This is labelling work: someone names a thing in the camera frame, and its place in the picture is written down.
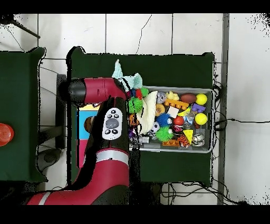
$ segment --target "green cloth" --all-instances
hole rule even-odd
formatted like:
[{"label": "green cloth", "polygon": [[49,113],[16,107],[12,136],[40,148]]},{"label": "green cloth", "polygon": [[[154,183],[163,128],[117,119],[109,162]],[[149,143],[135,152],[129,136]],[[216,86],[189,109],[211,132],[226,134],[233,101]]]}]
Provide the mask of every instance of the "green cloth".
[{"label": "green cloth", "polygon": [[[72,78],[111,77],[117,59],[123,74],[139,73],[144,86],[190,87],[211,89],[213,85],[212,53],[203,55],[116,55],[85,54],[80,47],[70,51]],[[72,181],[76,168],[76,108],[72,108]],[[201,181],[210,185],[211,153],[177,153],[141,151],[141,181]]]},{"label": "green cloth", "polygon": [[0,52],[0,123],[14,130],[12,141],[0,147],[1,181],[46,181],[36,168],[37,72],[44,53],[44,48],[27,53]]}]

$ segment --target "gray plastic bin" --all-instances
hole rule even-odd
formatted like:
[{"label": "gray plastic bin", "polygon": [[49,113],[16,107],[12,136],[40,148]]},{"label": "gray plastic bin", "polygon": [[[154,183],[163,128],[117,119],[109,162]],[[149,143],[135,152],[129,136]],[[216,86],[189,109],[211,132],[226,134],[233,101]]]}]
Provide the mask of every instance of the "gray plastic bin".
[{"label": "gray plastic bin", "polygon": [[179,152],[179,153],[208,153],[213,149],[213,135],[214,135],[214,112],[215,112],[215,92],[211,89],[197,89],[197,88],[177,88],[177,87],[156,87],[156,86],[144,86],[152,91],[169,92],[172,91],[177,93],[179,97],[181,94],[192,93],[192,94],[205,94],[207,96],[207,102],[204,104],[206,107],[204,114],[207,116],[207,123],[201,125],[200,129],[195,129],[193,126],[193,134],[202,133],[205,136],[205,144],[202,147],[190,146],[185,147],[174,147],[174,146],[163,146],[159,140],[150,140],[149,143],[142,143],[140,150],[142,151],[153,151],[153,152]]}]

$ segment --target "white control panel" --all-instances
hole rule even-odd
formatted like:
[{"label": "white control panel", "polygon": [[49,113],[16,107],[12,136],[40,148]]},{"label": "white control panel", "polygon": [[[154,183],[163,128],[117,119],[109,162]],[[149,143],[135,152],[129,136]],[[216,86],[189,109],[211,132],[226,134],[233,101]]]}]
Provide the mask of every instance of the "white control panel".
[{"label": "white control panel", "polygon": [[123,114],[118,108],[111,108],[107,111],[103,123],[102,138],[115,140],[122,133]]}]

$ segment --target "yellow triangle block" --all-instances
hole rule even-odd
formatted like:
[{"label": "yellow triangle block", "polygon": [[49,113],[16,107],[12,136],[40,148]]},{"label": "yellow triangle block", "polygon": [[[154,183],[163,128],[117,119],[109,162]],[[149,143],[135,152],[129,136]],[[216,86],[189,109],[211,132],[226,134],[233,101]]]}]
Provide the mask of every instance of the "yellow triangle block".
[{"label": "yellow triangle block", "polygon": [[80,107],[79,110],[99,110],[99,106],[93,107],[92,104],[88,104],[84,107]]},{"label": "yellow triangle block", "polygon": [[183,130],[185,136],[187,137],[189,144],[191,144],[192,136],[193,136],[193,130]]}]

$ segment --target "spiky green ball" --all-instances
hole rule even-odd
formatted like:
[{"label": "spiky green ball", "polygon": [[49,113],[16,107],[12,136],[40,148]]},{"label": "spiky green ball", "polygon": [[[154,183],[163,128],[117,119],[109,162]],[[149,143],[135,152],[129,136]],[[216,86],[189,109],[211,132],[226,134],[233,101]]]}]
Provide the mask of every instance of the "spiky green ball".
[{"label": "spiky green ball", "polygon": [[166,141],[172,139],[173,134],[169,134],[169,132],[168,132],[169,128],[170,128],[170,126],[161,127],[156,132],[156,137],[158,138],[158,140],[160,140],[162,142],[166,142]]},{"label": "spiky green ball", "polygon": [[149,93],[149,90],[145,87],[142,87],[141,88],[141,94],[142,94],[142,97],[146,97]]},{"label": "spiky green ball", "polygon": [[142,108],[142,100],[136,97],[131,97],[129,100],[129,113],[135,114],[139,112],[141,108]]}]

